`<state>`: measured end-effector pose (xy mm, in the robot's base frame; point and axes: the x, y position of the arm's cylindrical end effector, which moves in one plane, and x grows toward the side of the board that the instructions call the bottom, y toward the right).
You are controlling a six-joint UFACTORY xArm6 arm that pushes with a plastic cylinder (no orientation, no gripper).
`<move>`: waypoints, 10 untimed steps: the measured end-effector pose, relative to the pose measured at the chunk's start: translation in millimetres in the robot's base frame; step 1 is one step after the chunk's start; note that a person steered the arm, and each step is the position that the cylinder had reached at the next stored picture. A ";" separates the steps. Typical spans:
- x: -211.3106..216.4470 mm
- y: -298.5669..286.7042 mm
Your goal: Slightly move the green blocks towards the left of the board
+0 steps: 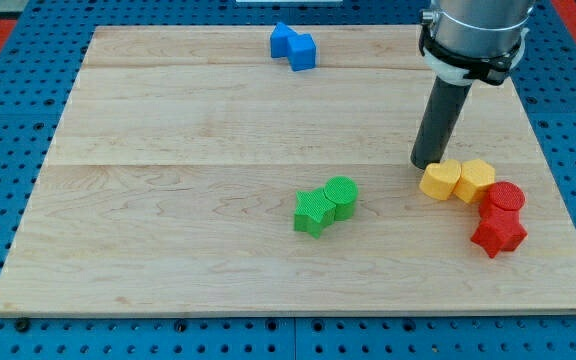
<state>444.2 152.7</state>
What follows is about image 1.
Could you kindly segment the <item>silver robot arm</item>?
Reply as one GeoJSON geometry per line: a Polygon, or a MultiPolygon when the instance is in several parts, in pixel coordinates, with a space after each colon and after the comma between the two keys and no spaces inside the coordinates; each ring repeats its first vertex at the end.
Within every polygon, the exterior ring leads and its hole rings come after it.
{"type": "Polygon", "coordinates": [[[430,38],[451,53],[492,58],[522,39],[534,0],[431,0],[421,11],[430,38]]]}

